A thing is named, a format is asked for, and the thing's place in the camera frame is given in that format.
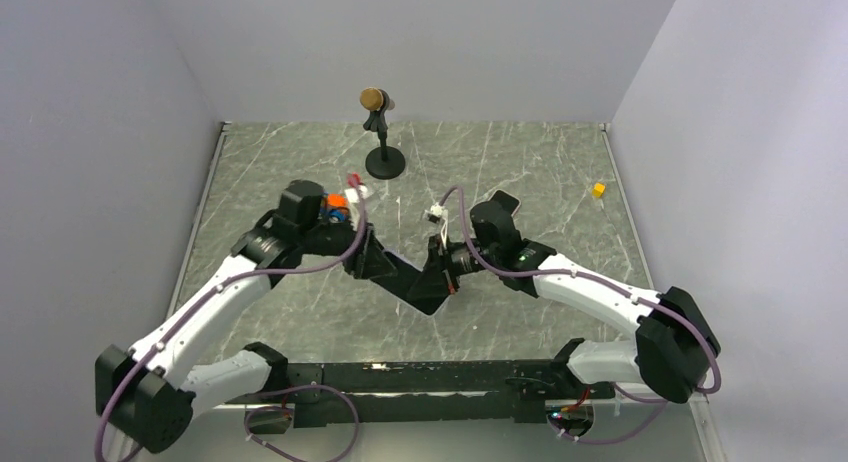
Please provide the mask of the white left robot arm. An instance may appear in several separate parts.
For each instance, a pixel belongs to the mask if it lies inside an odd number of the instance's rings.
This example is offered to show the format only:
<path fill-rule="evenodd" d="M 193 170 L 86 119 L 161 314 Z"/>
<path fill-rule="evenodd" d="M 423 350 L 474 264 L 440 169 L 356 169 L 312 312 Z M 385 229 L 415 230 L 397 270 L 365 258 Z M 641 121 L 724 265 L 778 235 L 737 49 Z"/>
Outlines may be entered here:
<path fill-rule="evenodd" d="M 261 342 L 203 365 L 199 359 L 254 302 L 285 277 L 305 275 L 305 256 L 323 258 L 351 277 L 370 281 L 402 301 L 421 271 L 386 249 L 367 219 L 369 189 L 350 176 L 343 195 L 347 217 L 332 221 L 325 189 L 296 180 L 231 248 L 192 298 L 130 348 L 107 347 L 95 363 L 95 408 L 102 427 L 114 427 L 151 453 L 169 448 L 195 417 L 254 394 L 279 399 L 291 384 L 288 359 Z"/>

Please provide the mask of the phone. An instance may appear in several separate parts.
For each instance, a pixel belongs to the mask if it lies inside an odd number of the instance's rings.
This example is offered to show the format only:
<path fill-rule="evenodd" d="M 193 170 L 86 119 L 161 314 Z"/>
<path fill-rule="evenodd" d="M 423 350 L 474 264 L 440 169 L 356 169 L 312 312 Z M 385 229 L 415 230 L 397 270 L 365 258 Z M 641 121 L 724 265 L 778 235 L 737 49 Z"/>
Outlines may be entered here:
<path fill-rule="evenodd" d="M 489 200 L 498 203 L 511 216 L 515 216 L 521 207 L 519 198 L 500 189 L 496 190 Z"/>

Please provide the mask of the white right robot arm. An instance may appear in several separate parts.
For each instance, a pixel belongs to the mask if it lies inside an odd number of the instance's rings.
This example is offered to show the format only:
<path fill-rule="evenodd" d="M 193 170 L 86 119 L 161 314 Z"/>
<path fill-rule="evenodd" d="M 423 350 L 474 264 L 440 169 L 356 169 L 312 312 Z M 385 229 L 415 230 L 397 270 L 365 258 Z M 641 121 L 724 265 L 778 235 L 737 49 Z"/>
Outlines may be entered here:
<path fill-rule="evenodd" d="M 694 298 L 671 287 L 642 289 L 593 272 L 556 249 L 524 238 L 511 211 L 497 202 L 471 210 L 461 242 L 448 234 L 448 211 L 436 203 L 424 215 L 439 231 L 428 240 L 426 263 L 405 295 L 427 314 L 456 294 L 467 274 L 489 272 L 504 286 L 563 303 L 614 327 L 625 340 L 569 341 L 554 358 L 553 388 L 572 398 L 597 383 L 646 386 L 663 401 L 682 404 L 714 372 L 721 348 Z"/>

